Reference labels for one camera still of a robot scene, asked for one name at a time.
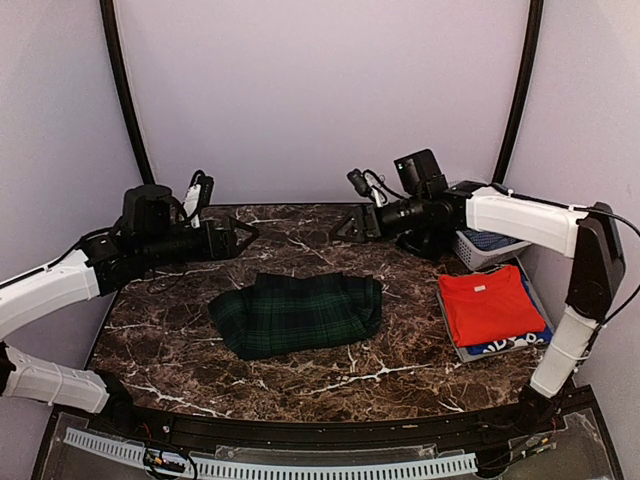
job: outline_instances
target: white basket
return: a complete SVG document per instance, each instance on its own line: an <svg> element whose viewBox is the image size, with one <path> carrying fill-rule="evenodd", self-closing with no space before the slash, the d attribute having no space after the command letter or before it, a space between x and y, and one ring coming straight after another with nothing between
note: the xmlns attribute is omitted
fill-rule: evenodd
<svg viewBox="0 0 640 480"><path fill-rule="evenodd" d="M497 263L506 262L518 256L531 242L516 242L507 247L498 248L485 252L476 247L462 232L456 232L456 239L453 242L453 251L460 260L472 271L482 270Z"/></svg>

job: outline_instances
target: brown marble surface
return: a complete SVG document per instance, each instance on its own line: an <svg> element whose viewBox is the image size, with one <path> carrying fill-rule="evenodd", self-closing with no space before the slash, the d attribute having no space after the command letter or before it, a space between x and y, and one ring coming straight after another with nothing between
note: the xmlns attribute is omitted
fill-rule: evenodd
<svg viewBox="0 0 640 480"><path fill-rule="evenodd" d="M234 260L190 265L182 277L163 269L155 280L130 284L91 367L117 374L138 405L246 420L406 419L515 402L541 352L529 348L461 365L436 291L439 275L463 274L465 267L454 257L431 264L392 242L330 242L327 232L347 209L207 209L205 217L234 215L259 227L261 237ZM251 285L258 272L308 277L335 271L372 274L383 283L383 323L375 337L245 362L226 348L208 316L212 298Z"/></svg>

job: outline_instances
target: purple-gray wall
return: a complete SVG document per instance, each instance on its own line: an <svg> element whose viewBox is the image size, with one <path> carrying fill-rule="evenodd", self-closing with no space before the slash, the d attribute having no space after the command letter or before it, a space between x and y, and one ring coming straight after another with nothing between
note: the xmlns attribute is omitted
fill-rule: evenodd
<svg viewBox="0 0 640 480"><path fill-rule="evenodd" d="M0 280L108 226L138 184L97 1L0 2ZM37 321L8 343L82 366L109 299ZM0 398L0 479L30 478L50 409Z"/></svg>
<svg viewBox="0 0 640 480"><path fill-rule="evenodd" d="M346 173L430 147L489 179L527 0L121 0L130 80L158 179L214 202L349 201Z"/></svg>
<svg viewBox="0 0 640 480"><path fill-rule="evenodd" d="M640 225L640 4L635 0L545 2L527 108L508 174L528 194L591 205L600 200ZM620 227L627 276L640 282L640 241ZM570 262L535 250L533 282L555 318ZM578 376L591 383L626 478L640 472L640 299L602 332Z"/></svg>

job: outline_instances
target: cable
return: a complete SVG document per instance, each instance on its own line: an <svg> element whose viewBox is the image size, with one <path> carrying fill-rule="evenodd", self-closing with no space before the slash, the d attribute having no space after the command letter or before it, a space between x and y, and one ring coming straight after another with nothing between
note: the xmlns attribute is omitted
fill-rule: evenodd
<svg viewBox="0 0 640 480"><path fill-rule="evenodd" d="M529 440L531 440L536 435L538 435L538 434L534 433L534 434L529 435L528 437L526 437L523 440L521 440L518 443L516 443L513 447L509 448L508 452L503 453L502 455L500 455L500 456L498 456L498 457L494 458L493 460L490 460L490 461L488 461L486 463L483 463L482 465L478 465L478 468L487 468L487 466L493 465L494 463L499 462L503 458L512 455L515 450L517 450L518 448L520 448L521 446L526 444Z"/></svg>
<svg viewBox="0 0 640 480"><path fill-rule="evenodd" d="M189 215L187 215L187 211L184 209L184 205L182 205L180 200L178 200L176 197L169 197L169 199L167 200L167 203L169 203L169 205L171 205L176 209L176 212L175 212L176 217L174 218L174 223L176 225L188 223L190 221ZM183 218L182 221L178 220L178 215L182 215L182 218Z"/></svg>
<svg viewBox="0 0 640 480"><path fill-rule="evenodd" d="M14 283L18 283L22 280L25 280L29 277L33 277L34 275L38 274L38 273L42 273L50 268L55 267L56 265L58 265L60 262L62 262L65 258L67 258L69 255L71 255L71 253L78 248L78 246L80 244L82 244L83 242L86 242L87 240L89 240L92 237L95 237L96 235L100 235L103 233L108 233L112 230L113 227L107 227L107 228L100 228L98 230L94 230L93 232L89 232L86 235L83 235L82 237L80 237L80 239L74 243L66 252L64 252L62 255L60 255L58 258L56 258L54 261L52 261L51 263L48 263L46 265L46 267L38 267L34 270L30 270L26 273L23 273L22 275L12 278L11 280L7 280L4 283L0 284L0 290L2 290L3 288L9 287L11 285L13 285Z"/></svg>
<svg viewBox="0 0 640 480"><path fill-rule="evenodd" d="M111 430L112 432L115 432L118 436L121 436L123 438L126 438L127 440L134 440L134 441L138 441L144 444L145 446L145 450L144 450L144 454L146 456L147 451L149 450L150 447L152 447L153 445L156 446L156 448L158 448L159 450L159 454L162 455L162 453L164 452L164 450L160 447L164 447L164 449L166 451L175 453L177 455L179 455L183 460L185 460L187 463L189 463L191 465L191 468L193 469L193 476L191 477L191 480L198 480L198 466L196 465L196 462L193 460L193 458L191 458L191 455L189 455L188 453L186 453L184 451L184 449L180 448L180 447L176 447L175 445L171 445L170 443L167 442L163 442L161 440L156 440L153 439L151 437L151 431L149 430L149 426L146 423L143 423L142 425L138 426L138 429L142 426L146 431L147 434L149 436L149 438L145 438L145 437L138 437L136 435L129 435L127 433L124 433L120 430L118 430L116 427L114 427L113 425L109 425L107 422L105 422L102 418L96 416L94 417L95 420L98 421L98 423L100 423L101 425L103 425L104 427L108 428L109 430ZM175 476L166 476L166 474L162 474L160 472L154 472L157 475L163 475L166 478L181 478L182 474L184 473L184 471L180 474L177 474Z"/></svg>
<svg viewBox="0 0 640 480"><path fill-rule="evenodd" d="M206 176L206 175L207 174L204 173L202 170L196 170L195 172L193 172L193 176L191 177L191 182L189 183L189 186L193 187L198 181L199 177Z"/></svg>
<svg viewBox="0 0 640 480"><path fill-rule="evenodd" d="M371 175L371 176L376 180L376 182L378 182L378 183L380 184L380 186L381 186L382 188L384 188L388 193L390 193L390 194L391 194L391 195L393 195L394 197L396 197L396 198L398 198L398 199L400 199L400 200L406 200L406 198L407 198L407 197L405 197L405 196L403 196L403 195L400 195L399 193L396 193L396 192L394 192L393 190L391 190L389 187L387 187L386 183L384 183L384 180L383 180L382 178L380 178L380 176L379 176L376 172L374 172L373 170L369 170L369 169L367 169L367 170L365 170L365 171L364 171L364 172L362 172L362 173L363 173L364 175L366 175L367 173L368 173L369 175Z"/></svg>
<svg viewBox="0 0 640 480"><path fill-rule="evenodd" d="M555 444L549 443L552 435L541 438L535 443L535 445L531 445L530 447L525 448L515 458L511 459L509 462L503 465L487 466L487 463L484 466L479 466L478 468L482 468L483 470L504 470L505 468L510 467L511 465L514 465L524 460L525 458L529 458L534 455L540 455L541 453L544 453L549 449L555 448Z"/></svg>
<svg viewBox="0 0 640 480"><path fill-rule="evenodd" d="M606 212L606 211L603 211L603 210L598 210L597 208L576 207L575 210L577 210L579 212L593 213L593 214L596 214L596 215L604 215L606 217L613 218L614 220L617 220L618 222L622 222L627 227L629 227L631 230L633 230L635 232L635 234L638 236L638 238L640 239L640 228L635 226L633 223L631 223L626 218L621 217L620 215L616 215L615 213L610 213L610 212ZM613 320L613 318L615 316L617 316L622 310L624 310L633 301L633 299L636 298L638 293L640 293L640 284L638 284L638 286L633 291L633 293L631 295L629 295L629 297L624 302L622 302L622 305L620 305L616 310L614 310L613 313L609 314L609 316L607 316L604 319L604 321L598 326L598 331L600 329L602 329L602 327L604 327L611 320Z"/></svg>
<svg viewBox="0 0 640 480"><path fill-rule="evenodd" d="M553 207L563 208L563 209L566 209L566 210L569 210L569 209L572 208L569 205L565 205L563 203L553 202L553 201L550 201L550 200L543 200L543 199L536 198L536 197L530 197L528 195L522 195L520 193L514 193L513 191L508 190L504 185L501 185L499 183L492 183L491 186L494 189L496 189L499 193L502 193L503 195L508 195L509 197L515 198L517 200L526 200L526 201L529 201L529 202L543 203L545 205L551 205ZM640 228L638 228L631 221L627 220L626 218L624 218L624 217L622 217L620 215L617 215L617 214L611 213L611 212L607 212L605 210L599 210L597 208L591 208L591 207L573 207L573 210L575 210L577 212L593 213L595 215L604 215L604 216L612 218L612 219L614 219L614 220L616 220L618 222L624 223L627 227L629 227L631 230L633 230L634 233L640 239ZM640 284L638 284L638 286L633 291L633 293L631 293L631 295L629 295L629 297L622 303L622 305L620 305L613 313L609 314L598 325L598 327L594 331L594 334L599 333L600 330L602 330L602 328L607 323L609 323L611 320L613 320L614 317L616 317L622 310L624 310L633 301L633 299L638 296L639 293L640 293Z"/></svg>
<svg viewBox="0 0 640 480"><path fill-rule="evenodd" d="M154 270L153 271L153 281L156 280L155 273L156 272ZM147 293L149 295L159 295L161 293L168 292L172 288L176 287L182 281L182 279L185 277L186 274L187 274L187 270L183 271L182 274L171 285L169 285L168 287L161 288L159 290L153 290L151 288L153 286L153 283L150 283L149 285L147 285Z"/></svg>

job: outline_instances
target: plaid fabric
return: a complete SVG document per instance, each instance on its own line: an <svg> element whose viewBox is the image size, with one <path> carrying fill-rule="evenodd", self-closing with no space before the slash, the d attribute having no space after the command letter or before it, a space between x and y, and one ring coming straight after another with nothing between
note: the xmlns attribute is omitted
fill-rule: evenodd
<svg viewBox="0 0 640 480"><path fill-rule="evenodd" d="M477 232L475 230L463 230L462 234L467 237L476 248L483 252L491 252L499 248L508 247L520 240L507 237L493 232Z"/></svg>
<svg viewBox="0 0 640 480"><path fill-rule="evenodd" d="M209 314L244 360L335 347L378 331L382 285L341 273L306 279L260 273L252 287L216 297Z"/></svg>

